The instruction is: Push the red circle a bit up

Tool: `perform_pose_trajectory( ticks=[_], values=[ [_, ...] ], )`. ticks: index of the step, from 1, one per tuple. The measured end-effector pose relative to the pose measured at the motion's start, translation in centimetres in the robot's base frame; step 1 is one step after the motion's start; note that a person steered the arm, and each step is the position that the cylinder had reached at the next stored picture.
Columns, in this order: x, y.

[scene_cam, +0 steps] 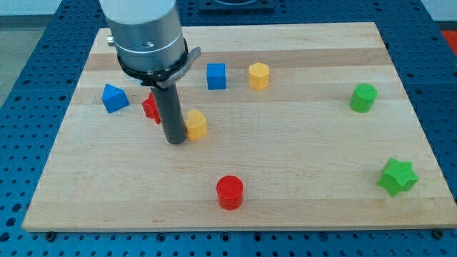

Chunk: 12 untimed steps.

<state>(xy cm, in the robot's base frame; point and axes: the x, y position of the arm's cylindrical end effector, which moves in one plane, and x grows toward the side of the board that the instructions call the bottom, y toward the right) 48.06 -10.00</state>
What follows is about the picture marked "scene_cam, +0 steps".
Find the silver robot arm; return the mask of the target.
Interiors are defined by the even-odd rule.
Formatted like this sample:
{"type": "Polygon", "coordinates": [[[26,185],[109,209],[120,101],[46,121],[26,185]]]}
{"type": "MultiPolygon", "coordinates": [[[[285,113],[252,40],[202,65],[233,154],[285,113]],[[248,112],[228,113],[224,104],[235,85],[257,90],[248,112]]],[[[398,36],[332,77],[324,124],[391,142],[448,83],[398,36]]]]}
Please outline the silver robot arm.
{"type": "Polygon", "coordinates": [[[175,0],[100,0],[121,68],[144,86],[167,89],[201,49],[188,49],[175,0]]]}

